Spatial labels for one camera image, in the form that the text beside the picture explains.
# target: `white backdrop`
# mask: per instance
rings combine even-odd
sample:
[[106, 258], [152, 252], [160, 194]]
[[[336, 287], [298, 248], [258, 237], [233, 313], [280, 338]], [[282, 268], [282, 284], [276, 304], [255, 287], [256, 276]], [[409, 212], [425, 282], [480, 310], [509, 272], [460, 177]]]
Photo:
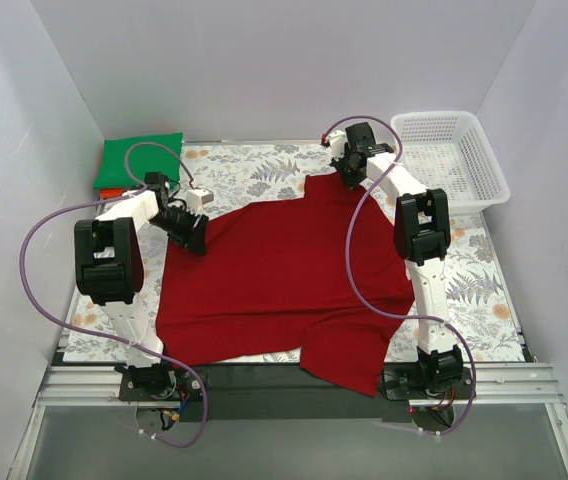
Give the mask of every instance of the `white backdrop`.
[[[57, 329], [30, 306], [20, 286], [20, 244], [46, 213], [92, 195], [101, 143], [32, 5], [0, 0], [0, 479], [57, 340]], [[29, 256], [35, 293], [58, 315], [71, 293], [77, 218], [45, 227]]]
[[568, 2], [538, 2], [479, 118], [511, 189], [487, 221], [533, 353], [568, 402]]
[[32, 0], [107, 138], [476, 112], [534, 0]]

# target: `white plastic basket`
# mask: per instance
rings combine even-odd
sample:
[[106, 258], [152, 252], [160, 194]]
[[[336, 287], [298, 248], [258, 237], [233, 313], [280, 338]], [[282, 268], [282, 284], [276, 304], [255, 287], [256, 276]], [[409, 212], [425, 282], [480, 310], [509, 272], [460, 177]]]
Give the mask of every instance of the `white plastic basket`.
[[491, 144], [475, 115], [420, 112], [395, 115], [401, 161], [429, 188], [442, 188], [451, 215], [469, 215], [511, 196]]

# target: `red shirt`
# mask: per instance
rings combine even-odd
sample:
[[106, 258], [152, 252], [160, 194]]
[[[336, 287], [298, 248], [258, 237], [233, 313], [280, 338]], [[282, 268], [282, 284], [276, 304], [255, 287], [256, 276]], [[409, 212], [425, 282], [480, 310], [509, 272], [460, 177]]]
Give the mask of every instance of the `red shirt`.
[[[207, 253], [171, 243], [157, 316], [169, 355], [191, 365], [302, 347], [300, 366], [375, 395], [400, 320], [355, 297], [346, 276], [346, 230], [362, 187], [337, 174], [306, 178], [304, 198], [256, 202], [211, 220]], [[351, 245], [355, 280], [376, 307], [406, 314], [414, 297], [393, 226], [366, 200]]]

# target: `green pillow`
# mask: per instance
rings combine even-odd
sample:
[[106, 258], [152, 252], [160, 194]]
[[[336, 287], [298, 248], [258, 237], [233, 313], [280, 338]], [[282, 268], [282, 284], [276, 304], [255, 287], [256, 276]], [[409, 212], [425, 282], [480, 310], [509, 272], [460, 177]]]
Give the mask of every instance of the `green pillow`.
[[[155, 142], [170, 148], [178, 156], [182, 151], [182, 133], [170, 135], [147, 135], [144, 137], [122, 138], [120, 140], [104, 140], [104, 155], [100, 172], [93, 183], [93, 188], [122, 188], [134, 187], [124, 168], [126, 151], [139, 142]], [[130, 156], [130, 167], [133, 174], [144, 179], [146, 172], [162, 172], [171, 181], [180, 179], [179, 162], [166, 150], [146, 145], [137, 147]]]

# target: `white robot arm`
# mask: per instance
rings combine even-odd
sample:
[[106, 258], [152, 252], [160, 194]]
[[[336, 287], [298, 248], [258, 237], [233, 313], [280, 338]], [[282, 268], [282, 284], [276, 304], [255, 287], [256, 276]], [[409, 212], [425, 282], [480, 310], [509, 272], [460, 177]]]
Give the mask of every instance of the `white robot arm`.
[[[137, 232], [151, 223], [164, 229], [174, 243], [203, 255], [208, 217], [201, 213], [203, 205], [213, 200], [213, 194], [191, 189], [184, 206], [175, 207], [169, 205], [169, 182], [164, 175], [148, 173], [145, 183], [146, 191], [132, 192], [131, 198], [118, 202], [96, 219], [76, 223], [76, 282], [80, 293], [90, 295], [106, 313], [118, 336], [162, 353], [164, 345], [141, 308], [144, 267]], [[144, 369], [159, 362], [155, 356], [128, 349], [128, 367]]]
[[[324, 144], [331, 148], [331, 164], [351, 188], [365, 178], [377, 180], [395, 161], [391, 147], [376, 144], [368, 123], [332, 132]], [[448, 322], [444, 257], [450, 245], [450, 226], [446, 194], [441, 189], [430, 190], [401, 164], [378, 185], [396, 205], [395, 248], [405, 259], [418, 315]], [[461, 351], [443, 323], [419, 320], [418, 358], [423, 384], [429, 387], [443, 387], [461, 378]]]

